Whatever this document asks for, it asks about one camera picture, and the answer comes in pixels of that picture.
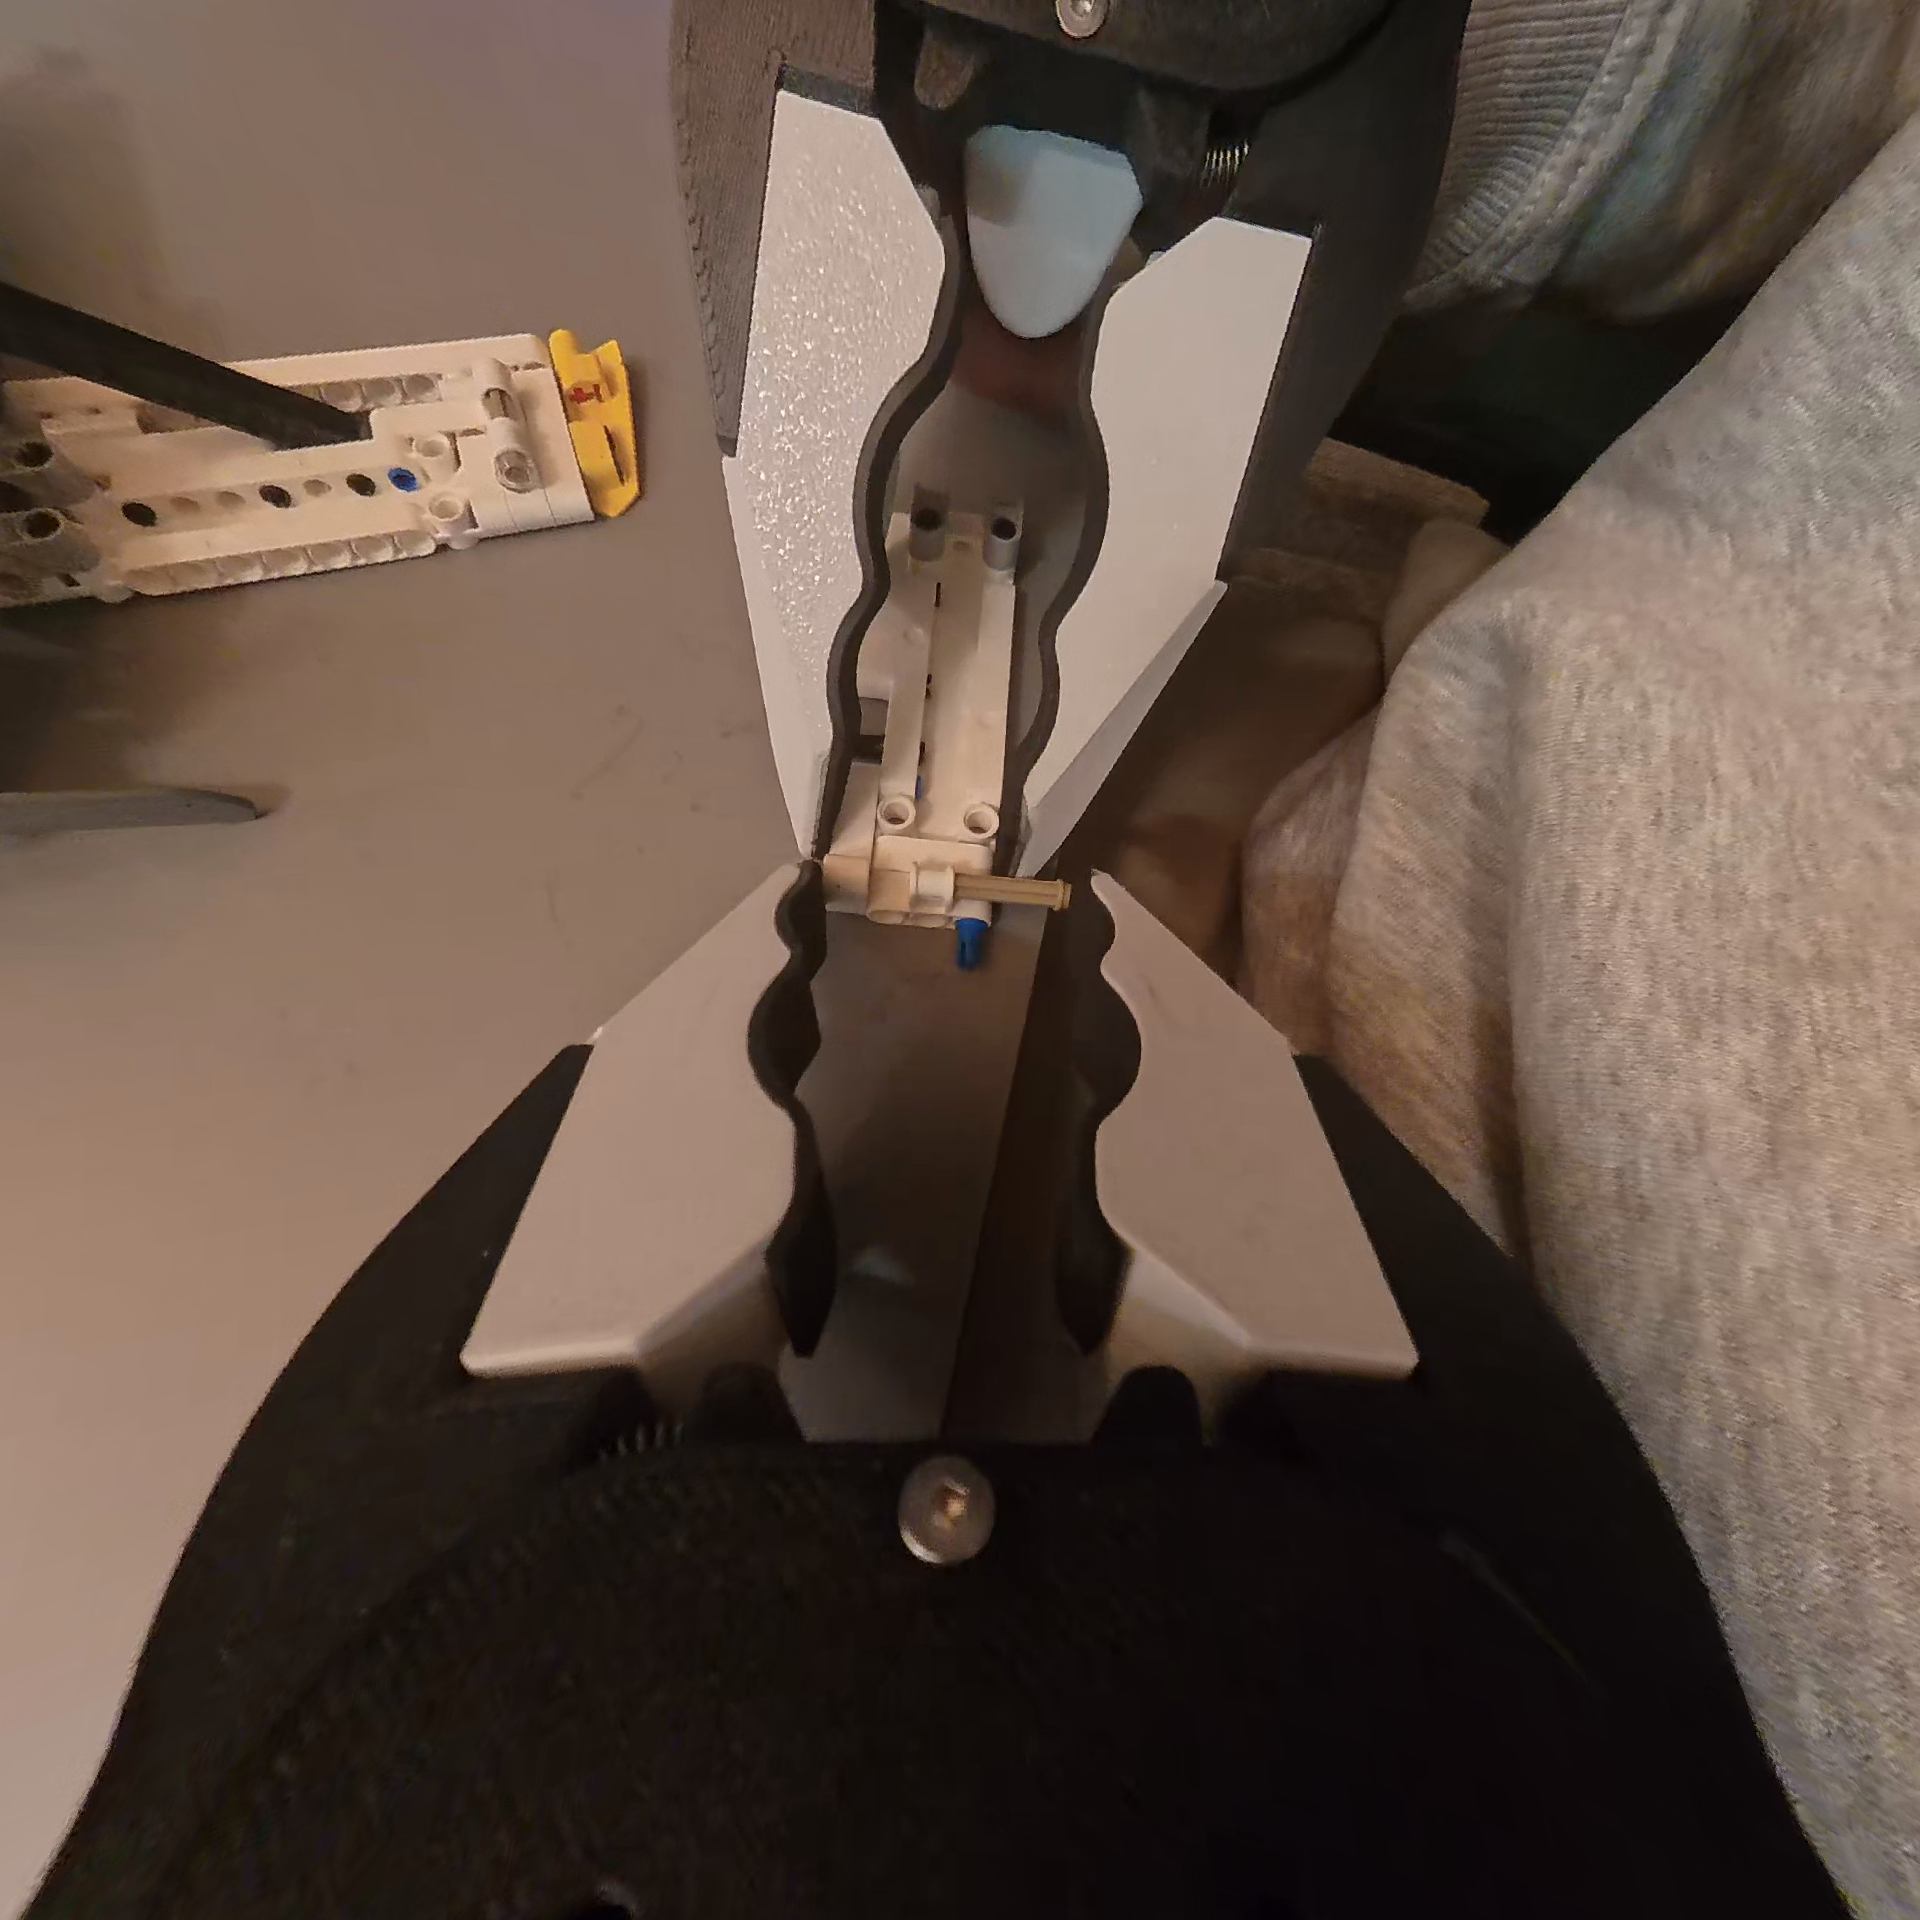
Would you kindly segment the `lego helicopter model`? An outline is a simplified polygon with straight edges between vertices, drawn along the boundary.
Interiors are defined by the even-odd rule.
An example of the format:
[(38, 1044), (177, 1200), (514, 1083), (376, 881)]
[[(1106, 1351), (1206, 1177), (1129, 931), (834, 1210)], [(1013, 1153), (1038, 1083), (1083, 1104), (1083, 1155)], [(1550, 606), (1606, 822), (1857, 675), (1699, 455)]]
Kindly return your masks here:
[(458, 554), (629, 512), (638, 375), (565, 328), (225, 363), (2, 288), (4, 615)]

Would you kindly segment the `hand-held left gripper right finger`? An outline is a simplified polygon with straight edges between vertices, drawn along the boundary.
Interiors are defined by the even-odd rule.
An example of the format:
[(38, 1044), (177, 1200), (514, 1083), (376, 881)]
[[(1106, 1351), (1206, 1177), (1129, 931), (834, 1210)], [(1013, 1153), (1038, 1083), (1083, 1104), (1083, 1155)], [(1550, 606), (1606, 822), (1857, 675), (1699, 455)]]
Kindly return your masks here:
[(1283, 1033), (1096, 871), (1073, 936), (1062, 1323), (1090, 1391), (1171, 1369), (1217, 1425), (1273, 1374), (1417, 1346)]

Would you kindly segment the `white connector with blue pin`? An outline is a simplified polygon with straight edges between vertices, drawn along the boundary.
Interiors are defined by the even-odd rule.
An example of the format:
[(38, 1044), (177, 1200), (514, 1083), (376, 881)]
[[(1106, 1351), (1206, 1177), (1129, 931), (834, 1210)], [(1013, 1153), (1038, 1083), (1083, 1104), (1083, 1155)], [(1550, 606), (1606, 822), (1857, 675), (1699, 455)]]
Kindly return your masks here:
[(877, 833), (822, 858), (825, 902), (882, 927), (947, 931), (957, 967), (971, 974), (987, 960), (997, 914), (978, 892), (992, 862), (985, 844)]

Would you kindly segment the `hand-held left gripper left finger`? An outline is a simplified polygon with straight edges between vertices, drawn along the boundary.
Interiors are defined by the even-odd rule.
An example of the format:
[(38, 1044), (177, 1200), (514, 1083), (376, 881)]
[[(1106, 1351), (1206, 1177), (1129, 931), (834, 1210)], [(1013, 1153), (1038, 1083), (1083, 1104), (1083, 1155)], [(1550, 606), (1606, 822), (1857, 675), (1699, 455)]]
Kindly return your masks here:
[(800, 1081), (825, 950), (822, 871), (785, 865), (595, 1033), (468, 1377), (627, 1369), (688, 1410), (721, 1367), (813, 1356), (834, 1225)]

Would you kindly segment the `person's right forearm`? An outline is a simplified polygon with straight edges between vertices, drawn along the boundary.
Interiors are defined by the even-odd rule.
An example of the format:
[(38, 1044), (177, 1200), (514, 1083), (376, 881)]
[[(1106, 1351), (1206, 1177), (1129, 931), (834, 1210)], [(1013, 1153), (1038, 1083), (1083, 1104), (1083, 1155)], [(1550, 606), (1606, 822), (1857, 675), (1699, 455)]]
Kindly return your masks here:
[(1750, 296), (1915, 113), (1913, 2), (1475, 2), (1411, 316)]

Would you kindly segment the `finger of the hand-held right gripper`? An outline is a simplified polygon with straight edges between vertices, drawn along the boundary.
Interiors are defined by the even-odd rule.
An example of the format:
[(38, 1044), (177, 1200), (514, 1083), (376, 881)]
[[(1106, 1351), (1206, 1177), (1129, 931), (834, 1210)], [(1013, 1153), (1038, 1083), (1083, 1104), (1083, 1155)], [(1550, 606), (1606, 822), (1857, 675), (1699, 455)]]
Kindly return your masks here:
[(1059, 856), (1226, 593), (1217, 572), (1310, 254), (1294, 231), (1200, 225), (1099, 314), (1106, 480), (1088, 500), (1088, 577), (1054, 633), (1059, 702), (1024, 777), (1019, 874)]
[(894, 586), (896, 447), (957, 259), (937, 191), (912, 183), (877, 118), (780, 90), (722, 475), (774, 770), (820, 866), (853, 786), (859, 654)]

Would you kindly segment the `white lego beam assembly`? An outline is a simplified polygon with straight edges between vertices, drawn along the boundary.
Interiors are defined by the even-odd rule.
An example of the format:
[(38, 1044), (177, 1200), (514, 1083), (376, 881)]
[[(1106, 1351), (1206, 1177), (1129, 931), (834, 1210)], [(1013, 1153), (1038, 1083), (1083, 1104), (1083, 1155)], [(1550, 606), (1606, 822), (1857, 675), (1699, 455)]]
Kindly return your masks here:
[(886, 531), (889, 590), (856, 657), (856, 752), (832, 848), (877, 833), (1000, 860), (1024, 518), (917, 486)]

